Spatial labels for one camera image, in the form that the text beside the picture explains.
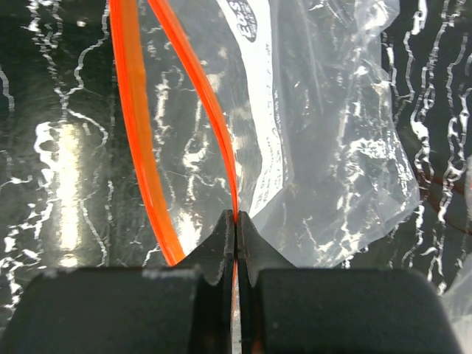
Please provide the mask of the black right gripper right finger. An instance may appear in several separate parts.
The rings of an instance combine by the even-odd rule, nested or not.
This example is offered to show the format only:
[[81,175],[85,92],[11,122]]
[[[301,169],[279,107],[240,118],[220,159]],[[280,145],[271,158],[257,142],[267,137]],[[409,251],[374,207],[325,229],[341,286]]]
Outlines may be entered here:
[[431,284],[413,271],[297,268],[246,212],[235,226],[245,353],[460,353]]

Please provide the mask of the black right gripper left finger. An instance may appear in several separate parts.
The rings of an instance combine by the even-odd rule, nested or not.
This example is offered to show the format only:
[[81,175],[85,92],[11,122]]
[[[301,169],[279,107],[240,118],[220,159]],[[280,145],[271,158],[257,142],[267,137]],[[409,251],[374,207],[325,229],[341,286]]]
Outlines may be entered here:
[[3,353],[228,353],[235,223],[221,213],[172,267],[52,268],[26,288]]

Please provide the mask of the clear zip bag orange zipper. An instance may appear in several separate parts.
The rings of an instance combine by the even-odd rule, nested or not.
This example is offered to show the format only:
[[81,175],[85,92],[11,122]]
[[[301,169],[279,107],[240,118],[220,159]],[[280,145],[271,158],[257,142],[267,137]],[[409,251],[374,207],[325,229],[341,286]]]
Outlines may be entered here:
[[165,260],[246,212],[296,266],[332,267],[411,215],[381,33],[398,1],[111,1],[119,95]]

